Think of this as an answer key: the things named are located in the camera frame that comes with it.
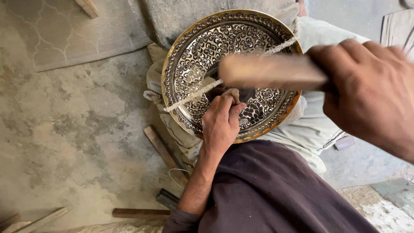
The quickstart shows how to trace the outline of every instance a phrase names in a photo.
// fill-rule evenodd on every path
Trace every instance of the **plate rim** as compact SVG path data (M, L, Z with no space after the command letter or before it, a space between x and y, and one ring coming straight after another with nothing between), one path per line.
M169 107L170 105L168 105L168 101L167 101L167 96L165 95L165 91L166 91L166 86L165 86L165 84L164 84L164 80L165 80L165 69L166 69L166 67L167 67L167 65L168 65L168 58L171 56L171 54L174 52L174 49L175 49L175 47L177 46L177 44L181 41L181 39L183 38L183 36L186 34L186 33L188 33L188 32L190 32L191 30L193 30L194 29L194 27L197 25L197 24L201 24L201 23L203 23L203 22L205 22L205 21L207 21L210 17L218 17L218 16L221 16L221 15L223 15L223 14L225 14L225 13L245 13L245 14L257 14L259 17L267 17L267 18L269 18L270 20L272 20L274 23L277 23L277 24L279 24L281 27L282 27L282 29L285 31L285 32L287 32L287 33L289 33L290 35L291 35L291 37L293 37L294 36L294 33L283 23L283 22L281 22L280 20L278 20L277 18L275 18L274 16L271 16L271 15L269 15L269 14L266 14L266 13L264 13L264 12L261 12L261 11L257 11L257 10L248 10L248 9L231 9L231 10L222 10L222 11L218 11L218 12L215 12L215 13L212 13L212 14L209 14L209 15L207 15L207 16L205 16L205 17L203 17L203 18L201 18L201 19L199 19L199 20L197 20L196 22L194 22L193 24L191 24L186 30L184 30L181 34L180 34L180 36L174 41L174 43L173 43L173 45L171 46L171 48L170 48L170 50L168 51L168 53L167 53L167 56L166 56L166 58L165 58L165 61L164 61L164 65L163 65L163 67L162 67L162 73L161 73L161 92L162 92L162 97L163 97L163 101L164 101L164 104L165 104L165 106L166 107ZM301 47L301 45L300 45L300 43L299 43L299 41L295 41L295 44L296 44L296 47L297 47L297 49L298 49L298 54L299 55L303 55L303 51L302 51L302 47ZM283 114L283 115L281 115L280 116L280 120L278 121L278 122L275 122L275 123L273 123L272 124L272 126L270 127L270 128L267 128L267 129L265 129L262 133L257 133L257 134L255 134L253 137L246 137L246 138L244 138L244 139L236 139L236 140L234 140L234 142L233 142L233 144L236 144L236 143L242 143L242 142L247 142L247 141L250 141L250 140L254 140L254 139L256 139L256 138L258 138L258 137L261 137L261 136L263 136L263 135L265 135L265 134L267 134L268 132L270 132L271 130L273 130L274 128L276 128L278 125L280 125L288 116L289 116L289 114L292 112L292 110L293 110L293 108L296 106L296 104L297 104L297 102L299 101L299 98L300 98L300 96L301 96L301 94L302 94L302 91L301 90L298 90L297 92L296 92L296 95L294 96L294 98L293 98L293 101L292 101L292 103L289 105L289 107L287 108L287 111L286 111L286 113L285 114ZM202 136L202 134L194 134L190 129L188 129L188 128L186 128L186 126L184 125L184 123L182 123L182 122L179 122L178 121L178 117L173 113L173 111L171 110L170 112L169 112L169 114L173 117L173 119L174 119L174 121L175 122L177 122L177 124L181 127L181 128L183 128L186 132L188 132L188 133L190 133L191 135L195 135L196 137L198 137L198 138L200 138L200 139L203 139L203 136Z

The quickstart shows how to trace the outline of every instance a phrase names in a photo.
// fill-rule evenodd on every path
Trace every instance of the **brass plate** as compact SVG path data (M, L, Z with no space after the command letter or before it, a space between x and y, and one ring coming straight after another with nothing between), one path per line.
M214 72L224 56L267 51L293 35L278 19L254 10L224 10L198 20L177 38L165 60L161 88L166 106L207 85L205 77ZM298 42L281 53L303 54ZM300 94L267 88L250 90L244 100L247 107L239 115L240 133L234 143L274 129L292 111ZM209 98L203 94L170 114L187 132L202 138L201 118L209 105Z

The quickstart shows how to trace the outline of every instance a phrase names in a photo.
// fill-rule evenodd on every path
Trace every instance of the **dark brown shirt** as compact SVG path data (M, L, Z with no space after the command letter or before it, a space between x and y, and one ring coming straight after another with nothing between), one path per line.
M169 232L377 232L305 160L286 146L232 145L214 176L202 218L174 210Z

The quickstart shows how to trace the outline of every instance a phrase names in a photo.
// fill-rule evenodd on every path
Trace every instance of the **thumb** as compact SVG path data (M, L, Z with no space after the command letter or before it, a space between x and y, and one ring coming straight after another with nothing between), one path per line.
M232 106L230 108L230 111L229 111L229 124L230 124L230 128L232 128L232 129L233 128L239 129L238 115L246 107L247 107L247 105L245 103L240 103L240 104L234 105L234 106Z

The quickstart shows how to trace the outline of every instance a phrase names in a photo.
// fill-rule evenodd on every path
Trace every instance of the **wooden handle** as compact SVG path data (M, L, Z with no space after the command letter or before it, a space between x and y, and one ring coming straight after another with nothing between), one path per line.
M327 75L306 55L230 55L219 65L224 84L285 90L324 90Z
M240 104L238 89L233 88L233 89L231 90L230 94L233 96L234 102L235 102L236 104Z

